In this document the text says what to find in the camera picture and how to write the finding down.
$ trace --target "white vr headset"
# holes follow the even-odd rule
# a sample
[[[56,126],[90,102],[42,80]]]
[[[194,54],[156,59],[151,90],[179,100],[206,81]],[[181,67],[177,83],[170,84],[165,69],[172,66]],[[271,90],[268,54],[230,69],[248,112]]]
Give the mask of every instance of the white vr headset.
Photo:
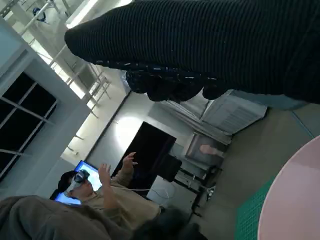
[[[80,187],[90,176],[90,173],[84,169],[78,171],[71,180],[70,186],[64,191],[64,195],[69,197],[69,192]]]

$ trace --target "green cutting mat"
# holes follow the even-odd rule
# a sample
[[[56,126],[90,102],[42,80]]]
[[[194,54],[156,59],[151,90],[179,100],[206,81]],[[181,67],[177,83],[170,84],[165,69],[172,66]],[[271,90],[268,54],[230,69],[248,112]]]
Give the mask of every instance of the green cutting mat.
[[[274,179],[263,185],[237,209],[235,240],[257,240],[260,212]]]

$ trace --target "floor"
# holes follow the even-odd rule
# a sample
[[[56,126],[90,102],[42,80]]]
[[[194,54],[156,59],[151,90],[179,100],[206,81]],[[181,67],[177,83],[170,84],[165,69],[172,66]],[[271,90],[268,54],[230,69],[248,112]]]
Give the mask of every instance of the floor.
[[[320,105],[309,104],[295,113],[313,135],[320,135]],[[270,109],[263,120],[233,138],[216,192],[201,210],[203,217],[192,221],[209,240],[233,240],[237,208],[310,139],[290,111]]]

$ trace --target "white cable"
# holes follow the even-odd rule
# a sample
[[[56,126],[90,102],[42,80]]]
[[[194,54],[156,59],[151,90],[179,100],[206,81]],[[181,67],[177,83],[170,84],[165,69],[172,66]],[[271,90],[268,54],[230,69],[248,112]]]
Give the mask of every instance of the white cable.
[[[112,186],[112,188],[123,189],[123,190],[131,190],[131,191],[154,191],[160,198],[165,199],[165,201],[160,204],[160,206],[162,207],[168,202],[169,199],[172,199],[176,194],[176,187],[172,183],[171,183],[171,186],[173,186],[173,188],[174,188],[172,196],[169,196],[169,194],[168,194],[168,192],[167,192],[167,190],[165,188],[130,189],[130,188],[118,187],[118,186]],[[167,197],[161,196],[156,190],[163,190]]]

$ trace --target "blue screen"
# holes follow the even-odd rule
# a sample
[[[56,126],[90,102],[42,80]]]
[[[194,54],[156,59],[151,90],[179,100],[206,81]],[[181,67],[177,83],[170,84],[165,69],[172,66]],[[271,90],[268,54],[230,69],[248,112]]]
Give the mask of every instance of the blue screen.
[[[101,186],[101,182],[99,180],[98,170],[95,169],[93,166],[85,163],[84,161],[80,161],[79,164],[75,167],[75,171],[79,170],[87,170],[90,176],[88,177],[89,182],[92,184],[93,190],[97,191]],[[57,202],[64,203],[64,204],[81,204],[81,202],[77,199],[72,199],[64,195],[64,193],[59,193],[58,196],[54,199]]]

